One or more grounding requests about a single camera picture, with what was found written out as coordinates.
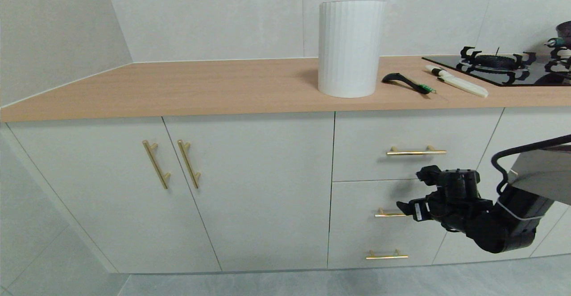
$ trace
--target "white cabinet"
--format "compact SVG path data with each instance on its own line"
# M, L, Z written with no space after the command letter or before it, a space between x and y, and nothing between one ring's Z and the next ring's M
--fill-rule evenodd
M571 133L571 107L506 108L496 127L493 137L478 167L481 182L478 189L485 199L497 199L496 186L502 179L490 160L496 152L520 145L530 144ZM509 170L517 155L499 159L499 164ZM460 263L493 261L529 257L549 233L567 205L553 203L537 227L534 243L523 249L491 254L482 251L471 240L459 233L447 233L434 263Z
M9 126L119 272L220 271L161 117ZM158 144L168 190L143 140Z
M501 108L337 112L334 181L414 179L424 166L475 169ZM398 151L446 150L443 155L388 156Z
M165 117L224 271L327 266L334 114Z
M532 253L532 257L571 253L571 207Z
M432 190L434 187L418 180L335 182L328 267L430 265L446 232L440 223L375 214L379 214L379 208L384 213L400 213L396 201L408 202ZM408 258L366 259L369 251L375 256L392 256L396 249Z

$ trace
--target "gold bar handle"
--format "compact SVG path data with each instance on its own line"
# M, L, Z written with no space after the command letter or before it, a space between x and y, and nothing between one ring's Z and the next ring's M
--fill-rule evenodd
M436 150L433 146L427 146L425 151L398 151L392 146L391 151L387 151L387 156L427 156L431 154L446 154L446 150Z
M406 217L403 213L386 213L382 208L379 208L379 213L375 214L375 218L387 218L387 217Z
M188 159L188 156L186 154L188 148L190 148L190 142L184 143L184 141L179 140L179 141L177 141L177 143L179 144L180 154L182 154L184 164L186 164L186 169L188 170L188 173L190 174L190 178L192 179L192 183L194 184L194 188L198 189L198 179L200 179L200 172L194 172L194 170L192 168L192 164L190 163L190 160Z
M165 190L167 190L169 188L169 186L167 185L167 181L169 181L169 178L171 177L171 173L167 172L163 175L163 171L161 171L161 167L157 163L157 159L155 158L155 154L153 153L153 151L159 145L158 144L150 145L147 140L144 140L143 146L145 147L145 150L147 150L147 154L149 155L149 159L151 160L151 163L153 164L153 167L155 168L155 171L157 172L157 176L159 176L159 179L161 179L161 184L163 184L163 187L165 188Z
M387 255L387 256L375 256L374 251L369 251L370 256L365 258L368 261L377 261L380 259L403 259L408 258L408 255L401 255L398 249L394 251L394 255Z

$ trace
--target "white cylindrical container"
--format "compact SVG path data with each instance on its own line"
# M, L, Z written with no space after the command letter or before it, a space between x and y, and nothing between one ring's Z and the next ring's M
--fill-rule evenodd
M371 95L379 71L384 2L319 6L319 90L340 98Z

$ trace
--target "gray tiled floor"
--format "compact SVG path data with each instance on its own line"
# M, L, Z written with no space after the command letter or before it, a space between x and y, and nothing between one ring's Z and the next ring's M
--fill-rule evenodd
M444 266L132 275L120 296L571 296L571 254Z

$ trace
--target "wooden countertop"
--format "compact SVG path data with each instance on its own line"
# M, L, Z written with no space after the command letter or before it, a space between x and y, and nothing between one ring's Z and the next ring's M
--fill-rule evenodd
M381 57L379 80L400 72L436 94L378 82L369 97L340 99L318 91L316 58L135 63L3 107L2 120L571 106L571 87L498 87L453 73L487 88L484 99L438 81L426 64L420 56Z

